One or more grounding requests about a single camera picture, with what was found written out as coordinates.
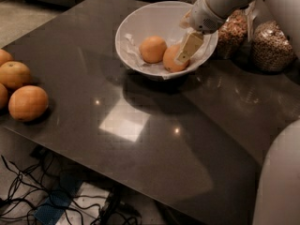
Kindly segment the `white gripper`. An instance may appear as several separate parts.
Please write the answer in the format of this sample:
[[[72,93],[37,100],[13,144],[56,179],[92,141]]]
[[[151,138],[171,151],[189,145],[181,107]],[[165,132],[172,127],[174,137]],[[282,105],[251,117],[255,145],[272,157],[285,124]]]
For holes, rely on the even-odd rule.
[[[186,32],[183,36],[174,57],[175,64],[185,64],[203,45],[203,34],[215,33],[225,22],[225,19],[220,18],[210,8],[207,0],[197,0],[181,18],[179,25],[184,29],[192,28],[198,32]]]

